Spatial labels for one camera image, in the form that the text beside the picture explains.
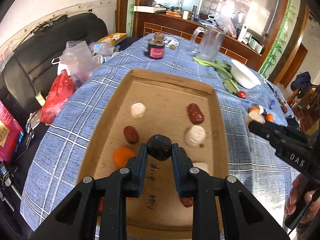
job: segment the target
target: metal screw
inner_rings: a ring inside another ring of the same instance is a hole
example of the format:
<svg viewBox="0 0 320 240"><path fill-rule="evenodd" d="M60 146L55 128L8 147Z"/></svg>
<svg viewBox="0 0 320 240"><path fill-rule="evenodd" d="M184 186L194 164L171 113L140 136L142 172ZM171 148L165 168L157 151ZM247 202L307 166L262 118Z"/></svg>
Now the metal screw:
<svg viewBox="0 0 320 240"><path fill-rule="evenodd" d="M231 183L235 183L237 181L237 178L235 176L228 176L227 181L229 181Z"/></svg>
<svg viewBox="0 0 320 240"><path fill-rule="evenodd" d="M199 170L197 167L192 167L192 168L190 169L190 172L191 172L192 174L197 174L197 173L200 172L200 170Z"/></svg>
<svg viewBox="0 0 320 240"><path fill-rule="evenodd" d="M90 183L92 181L92 177L85 177L83 180L82 180L84 183Z"/></svg>
<svg viewBox="0 0 320 240"><path fill-rule="evenodd" d="M121 168L120 169L120 173L121 174L127 174L129 172L129 169L128 168Z"/></svg>

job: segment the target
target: pitcher handle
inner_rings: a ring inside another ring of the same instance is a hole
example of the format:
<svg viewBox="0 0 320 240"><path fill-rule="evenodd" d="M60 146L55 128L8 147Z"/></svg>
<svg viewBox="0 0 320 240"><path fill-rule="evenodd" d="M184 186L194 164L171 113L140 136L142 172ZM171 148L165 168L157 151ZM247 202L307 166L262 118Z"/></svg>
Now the pitcher handle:
<svg viewBox="0 0 320 240"><path fill-rule="evenodd" d="M198 35L200 33L205 33L205 32L206 32L206 29L203 28L203 27L198 27L193 32L191 40L190 40L191 41L191 51L192 51L192 53L199 53L200 52L200 50L197 49L196 38L198 37Z"/></svg>

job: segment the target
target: plaid tablecloth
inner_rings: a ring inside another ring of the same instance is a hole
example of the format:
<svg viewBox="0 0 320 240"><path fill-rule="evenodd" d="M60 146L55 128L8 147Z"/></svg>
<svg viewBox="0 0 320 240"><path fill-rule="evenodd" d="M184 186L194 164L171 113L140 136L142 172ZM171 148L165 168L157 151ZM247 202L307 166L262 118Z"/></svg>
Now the plaid tablecloth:
<svg viewBox="0 0 320 240"><path fill-rule="evenodd" d="M214 68L192 60L190 41L175 38L180 45L176 50L166 48L161 60L145 57L143 51L150 36L140 39L98 67L91 79L65 104L41 141L24 186L20 213L33 230L75 186L94 128L131 68L170 73L214 86L226 129L229 173L236 176L282 225L285 200L297 172L278 159L268 142L250 133L245 125L248 108L257 104L273 114L275 123L287 125L278 101L258 73L255 74L262 85L251 90L241 87L247 93L246 99L229 94ZM230 61L225 55L218 55L218 59ZM269 110L273 99L276 104Z"/></svg>

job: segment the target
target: black leather sofa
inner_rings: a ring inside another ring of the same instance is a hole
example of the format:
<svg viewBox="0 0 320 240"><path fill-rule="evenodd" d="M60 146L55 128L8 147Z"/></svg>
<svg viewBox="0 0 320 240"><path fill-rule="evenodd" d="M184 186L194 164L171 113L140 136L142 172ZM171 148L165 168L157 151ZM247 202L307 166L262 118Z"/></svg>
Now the black leather sofa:
<svg viewBox="0 0 320 240"><path fill-rule="evenodd" d="M40 91L44 97L48 95L57 76L57 65L52 65L51 60L62 54L66 42L85 40L91 43L108 35L104 22L93 13L62 16L50 24L35 31L15 49L13 57L0 75L0 100L23 129L30 113L41 107L34 96ZM13 157L12 165L18 166L13 182L20 192L47 129L48 126L39 124L29 148L25 153L25 149L19 149ZM6 188L4 194L15 211L12 212L6 202L0 201L0 239L27 239L32 230L20 215L20 199L11 188Z"/></svg>

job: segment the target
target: red plastic bag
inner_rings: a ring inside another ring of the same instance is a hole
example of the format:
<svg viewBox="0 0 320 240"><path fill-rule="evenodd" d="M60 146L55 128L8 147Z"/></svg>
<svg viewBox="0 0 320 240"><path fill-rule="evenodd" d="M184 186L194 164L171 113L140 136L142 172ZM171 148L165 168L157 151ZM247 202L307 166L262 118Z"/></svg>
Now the red plastic bag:
<svg viewBox="0 0 320 240"><path fill-rule="evenodd" d="M0 101L0 161L9 162L22 128Z"/></svg>
<svg viewBox="0 0 320 240"><path fill-rule="evenodd" d="M67 102L75 90L75 85L69 78L67 71L65 69L62 70L50 88L49 96L41 110L40 121L52 124L65 102Z"/></svg>

